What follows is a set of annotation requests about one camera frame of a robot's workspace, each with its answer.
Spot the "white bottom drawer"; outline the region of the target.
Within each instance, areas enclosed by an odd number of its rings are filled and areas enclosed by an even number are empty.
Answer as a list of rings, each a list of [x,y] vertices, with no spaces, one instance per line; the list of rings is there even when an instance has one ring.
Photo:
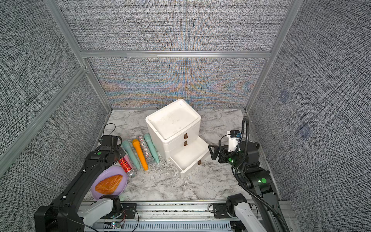
[[[198,137],[190,145],[171,155],[169,161],[179,169],[181,178],[184,178],[199,165],[200,161],[205,160],[208,154],[208,144]]]

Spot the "white drawer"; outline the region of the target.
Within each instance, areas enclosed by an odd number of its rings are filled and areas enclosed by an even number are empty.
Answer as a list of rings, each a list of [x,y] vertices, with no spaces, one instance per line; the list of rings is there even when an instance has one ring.
[[[194,131],[185,132],[177,137],[174,137],[171,140],[168,140],[164,143],[164,153],[168,153],[174,149],[183,148],[186,142],[188,145],[195,141],[199,137],[199,134]]]
[[[194,142],[200,133],[200,120],[192,123],[177,122],[167,123],[158,130],[159,138],[167,146],[182,146],[185,141],[188,144]]]
[[[208,144],[198,137],[190,145],[171,155],[169,161],[179,169],[181,178],[184,178],[199,165],[200,161],[205,160],[208,154]]]

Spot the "white top drawer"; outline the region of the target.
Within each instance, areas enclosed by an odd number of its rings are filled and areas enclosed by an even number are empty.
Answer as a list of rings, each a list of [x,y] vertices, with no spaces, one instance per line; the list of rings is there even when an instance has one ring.
[[[177,122],[167,123],[158,130],[159,138],[167,146],[182,146],[185,141],[188,144],[194,142],[200,133],[200,120],[192,123]]]

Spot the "mint green microphone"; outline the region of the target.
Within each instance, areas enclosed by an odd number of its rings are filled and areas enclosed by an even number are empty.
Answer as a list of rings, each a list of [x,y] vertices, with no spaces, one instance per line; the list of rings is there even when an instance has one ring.
[[[157,150],[156,150],[156,148],[155,148],[155,146],[153,144],[153,141],[152,141],[152,138],[151,138],[150,134],[149,133],[146,133],[144,135],[144,139],[145,139],[145,141],[147,143],[147,146],[148,146],[148,148],[150,150],[150,153],[151,153],[152,157],[154,158],[155,162],[156,163],[159,163],[160,160],[159,160],[159,157],[158,157],[158,154],[157,154]]]
[[[121,147],[127,153],[128,159],[130,160],[130,163],[133,165],[133,167],[135,168],[135,170],[140,170],[141,165],[140,165],[137,157],[135,156],[135,154],[134,154],[134,152],[133,152],[133,150],[131,148],[131,145],[130,145],[129,141],[124,140],[122,142]]]

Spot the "orange microphone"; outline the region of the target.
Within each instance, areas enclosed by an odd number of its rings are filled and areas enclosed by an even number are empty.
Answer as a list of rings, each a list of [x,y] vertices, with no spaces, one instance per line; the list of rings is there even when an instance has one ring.
[[[144,171],[148,171],[148,169],[149,169],[148,168],[148,164],[146,162],[145,156],[144,156],[143,151],[141,149],[141,144],[140,144],[139,140],[138,139],[134,139],[132,141],[132,145],[133,145],[133,147],[135,148],[135,150],[137,152],[138,158],[139,158],[139,160],[140,160],[140,162],[142,164],[142,167],[143,167]]]

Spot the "glittery red microphone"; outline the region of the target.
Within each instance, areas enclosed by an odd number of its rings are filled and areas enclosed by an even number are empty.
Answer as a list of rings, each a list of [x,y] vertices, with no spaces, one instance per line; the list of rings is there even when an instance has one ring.
[[[129,163],[126,161],[125,158],[121,158],[118,162],[119,162],[120,166],[122,167],[122,169],[127,174],[128,178],[133,179],[133,178],[136,177],[135,170],[132,169],[132,167],[129,165]]]

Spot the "pink microphone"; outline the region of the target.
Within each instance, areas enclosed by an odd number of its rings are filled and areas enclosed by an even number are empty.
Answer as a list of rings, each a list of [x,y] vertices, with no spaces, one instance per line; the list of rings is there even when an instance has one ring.
[[[126,162],[129,164],[129,166],[131,167],[132,170],[137,171],[136,167],[131,163],[131,160],[130,160],[128,154],[126,154],[126,155],[124,156],[124,159],[125,159]]]

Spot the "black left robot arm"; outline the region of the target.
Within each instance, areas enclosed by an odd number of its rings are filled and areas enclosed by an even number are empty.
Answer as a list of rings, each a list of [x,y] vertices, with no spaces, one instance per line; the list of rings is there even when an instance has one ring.
[[[83,232],[89,226],[78,216],[78,209],[94,181],[120,159],[120,136],[103,135],[100,145],[84,159],[83,166],[66,189],[49,205],[34,214],[37,232]]]

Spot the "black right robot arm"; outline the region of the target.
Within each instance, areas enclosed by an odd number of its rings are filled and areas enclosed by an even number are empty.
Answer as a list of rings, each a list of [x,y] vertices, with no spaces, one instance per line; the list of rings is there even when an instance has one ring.
[[[281,211],[277,190],[269,171],[260,167],[259,143],[242,141],[237,152],[224,156],[228,146],[209,145],[212,160],[227,163],[239,186],[245,190],[254,201],[264,222],[261,230],[267,232],[289,232],[289,226]]]

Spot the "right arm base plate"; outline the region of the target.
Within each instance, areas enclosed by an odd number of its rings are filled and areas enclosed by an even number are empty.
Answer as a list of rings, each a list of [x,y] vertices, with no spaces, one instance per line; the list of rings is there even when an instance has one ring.
[[[217,219],[232,218],[228,213],[226,203],[213,203],[212,212],[214,214],[214,218]]]

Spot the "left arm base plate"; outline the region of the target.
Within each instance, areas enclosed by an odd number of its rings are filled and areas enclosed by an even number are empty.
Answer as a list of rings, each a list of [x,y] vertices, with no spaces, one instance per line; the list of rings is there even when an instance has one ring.
[[[136,210],[136,203],[121,203],[120,210],[114,206],[113,210],[109,214],[101,217],[101,219],[134,219],[136,216]]]

